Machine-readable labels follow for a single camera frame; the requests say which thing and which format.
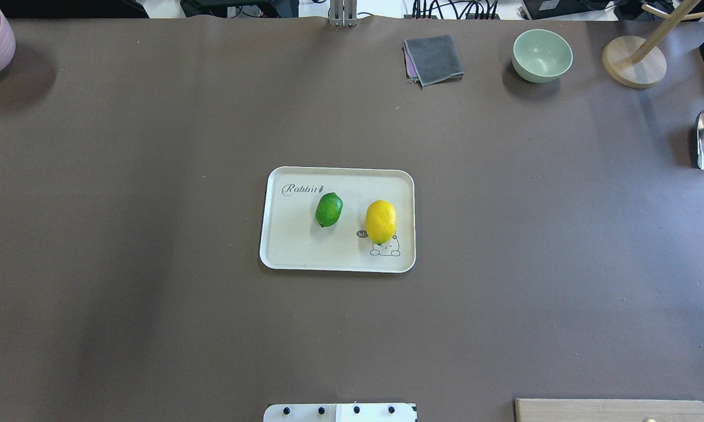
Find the cloth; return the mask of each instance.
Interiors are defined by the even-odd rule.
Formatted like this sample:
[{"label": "cloth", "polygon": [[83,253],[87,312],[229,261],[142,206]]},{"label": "cloth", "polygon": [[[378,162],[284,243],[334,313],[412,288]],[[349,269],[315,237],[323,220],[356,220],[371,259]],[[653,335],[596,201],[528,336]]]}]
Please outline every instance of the cloth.
[{"label": "cloth", "polygon": [[464,69],[451,35],[412,38],[403,41],[407,77],[422,86],[448,79],[461,79]]}]

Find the wooden stand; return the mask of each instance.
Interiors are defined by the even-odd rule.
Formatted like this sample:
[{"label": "wooden stand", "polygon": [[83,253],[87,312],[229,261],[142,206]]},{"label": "wooden stand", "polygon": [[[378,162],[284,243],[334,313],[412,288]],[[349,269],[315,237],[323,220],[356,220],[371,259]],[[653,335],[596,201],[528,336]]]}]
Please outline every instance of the wooden stand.
[{"label": "wooden stand", "polygon": [[631,88],[645,89],[657,85],[665,77],[667,61],[657,45],[700,0],[684,0],[657,27],[651,38],[624,36],[610,41],[601,52],[607,73]]}]

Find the tray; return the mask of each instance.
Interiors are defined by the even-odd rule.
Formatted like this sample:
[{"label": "tray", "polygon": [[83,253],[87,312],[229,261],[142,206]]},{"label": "tray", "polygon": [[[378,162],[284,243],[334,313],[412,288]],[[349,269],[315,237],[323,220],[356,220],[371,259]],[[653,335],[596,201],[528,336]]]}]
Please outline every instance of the tray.
[{"label": "tray", "polygon": [[[320,227],[320,198],[336,192],[341,218]],[[381,246],[365,232],[365,213],[383,199],[396,207],[396,234]],[[260,258],[276,270],[404,273],[416,260],[414,180],[405,171],[280,166],[268,176]]]}]

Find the lime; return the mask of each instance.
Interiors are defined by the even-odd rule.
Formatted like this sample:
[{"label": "lime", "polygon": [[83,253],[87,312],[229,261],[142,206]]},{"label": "lime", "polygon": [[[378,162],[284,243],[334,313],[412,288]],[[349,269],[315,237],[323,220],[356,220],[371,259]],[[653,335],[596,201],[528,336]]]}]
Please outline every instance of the lime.
[{"label": "lime", "polygon": [[396,208],[384,200],[377,200],[368,206],[365,216],[365,230],[373,243],[382,245],[396,233]]},{"label": "lime", "polygon": [[325,194],[320,198],[315,209],[315,221],[320,224],[320,227],[332,226],[339,221],[343,207],[344,203],[336,192]]}]

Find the brown tabletop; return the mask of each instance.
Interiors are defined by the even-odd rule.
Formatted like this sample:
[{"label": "brown tabletop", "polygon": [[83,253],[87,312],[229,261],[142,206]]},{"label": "brown tabletop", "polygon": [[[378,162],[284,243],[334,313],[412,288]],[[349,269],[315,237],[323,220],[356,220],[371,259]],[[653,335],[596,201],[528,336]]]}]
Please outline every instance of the brown tabletop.
[{"label": "brown tabletop", "polygon": [[[704,401],[704,23],[668,74],[614,82],[631,22],[13,21],[0,74],[0,421],[261,420],[270,403]],[[510,65],[530,28],[574,64]],[[406,82],[452,34],[464,79]],[[269,270],[277,166],[394,168],[408,273]]]}]

